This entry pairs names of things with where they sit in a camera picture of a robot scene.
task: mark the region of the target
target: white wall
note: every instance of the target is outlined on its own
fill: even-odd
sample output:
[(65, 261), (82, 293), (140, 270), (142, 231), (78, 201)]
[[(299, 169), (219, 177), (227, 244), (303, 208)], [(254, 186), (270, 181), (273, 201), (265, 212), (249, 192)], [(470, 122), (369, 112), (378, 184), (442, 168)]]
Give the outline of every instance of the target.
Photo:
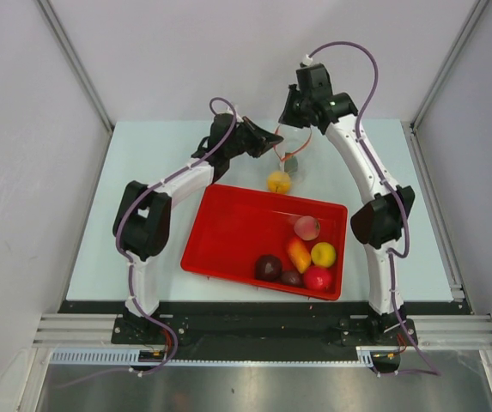
[(492, 314), (492, 2), (420, 139), (467, 293)]
[(57, 303), (107, 142), (33, 1), (0, 0), (0, 372)]
[[(412, 120), (475, 0), (52, 0), (113, 120), (206, 119), (222, 95), (276, 119), (301, 58), (335, 39), (380, 62), (367, 115)], [(371, 86), (358, 51), (320, 58), (360, 105)]]

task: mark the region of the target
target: yellow lemon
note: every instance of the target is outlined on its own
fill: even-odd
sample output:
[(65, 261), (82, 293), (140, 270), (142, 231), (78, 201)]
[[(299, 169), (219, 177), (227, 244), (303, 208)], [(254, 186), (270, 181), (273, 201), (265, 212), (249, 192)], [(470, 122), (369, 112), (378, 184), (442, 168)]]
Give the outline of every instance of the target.
[(272, 193), (282, 193), (285, 195), (291, 189), (291, 178), (287, 173), (280, 170), (271, 173), (266, 183), (269, 186), (269, 191)]
[(337, 258), (335, 247), (327, 242), (317, 243), (311, 250), (311, 258), (313, 259), (313, 264), (329, 268), (335, 263)]

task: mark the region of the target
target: dark purple plum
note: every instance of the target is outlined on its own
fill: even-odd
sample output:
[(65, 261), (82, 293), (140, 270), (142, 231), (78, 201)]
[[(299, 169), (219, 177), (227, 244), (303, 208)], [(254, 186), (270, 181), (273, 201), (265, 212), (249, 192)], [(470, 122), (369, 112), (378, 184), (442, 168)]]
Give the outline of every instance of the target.
[(273, 282), (282, 274), (282, 261), (273, 255), (263, 255), (255, 262), (255, 279)]
[(295, 286), (297, 288), (301, 288), (303, 286), (301, 274), (297, 270), (285, 270), (282, 272), (280, 280), (284, 285)]

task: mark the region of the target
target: pink peach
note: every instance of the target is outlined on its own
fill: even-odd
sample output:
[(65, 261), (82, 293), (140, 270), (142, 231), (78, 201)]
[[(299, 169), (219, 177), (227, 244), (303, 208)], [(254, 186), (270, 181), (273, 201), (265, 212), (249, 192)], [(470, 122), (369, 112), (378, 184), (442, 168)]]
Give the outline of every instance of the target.
[(315, 240), (320, 234), (320, 223), (312, 216), (302, 216), (294, 224), (294, 231), (303, 240)]

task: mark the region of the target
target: white tabletop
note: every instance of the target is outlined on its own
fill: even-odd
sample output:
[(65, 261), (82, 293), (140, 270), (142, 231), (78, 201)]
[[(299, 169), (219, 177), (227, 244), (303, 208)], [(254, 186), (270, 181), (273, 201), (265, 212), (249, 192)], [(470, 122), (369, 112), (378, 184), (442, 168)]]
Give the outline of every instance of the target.
[[(399, 286), (404, 300), (450, 301), (452, 294), (428, 218), (410, 151), (401, 124), (395, 119), (365, 120), (365, 130), (392, 175), (416, 193), (410, 215), (411, 252), (398, 260)], [(274, 130), (273, 122), (258, 122)], [(207, 136), (210, 121), (118, 122), (108, 150), (99, 186), (76, 260), (67, 300), (125, 300), (128, 296), (126, 262), (115, 248), (112, 224), (125, 186), (132, 180), (152, 183), (182, 167)], [(355, 182), (339, 153), (314, 132), (309, 148), (306, 179), (293, 195), (341, 203), (352, 216), (362, 205)], [(219, 181), (265, 190), (266, 178), (276, 169), (271, 152), (260, 159), (247, 154), (233, 159)], [(195, 275), (180, 268), (188, 236), (203, 191), (193, 194), (173, 210), (166, 248), (153, 269), (159, 276), (161, 300), (188, 301), (305, 301), (308, 298), (236, 282)], [(345, 246), (343, 289), (339, 301), (367, 300), (369, 282), (363, 246), (350, 227)]]

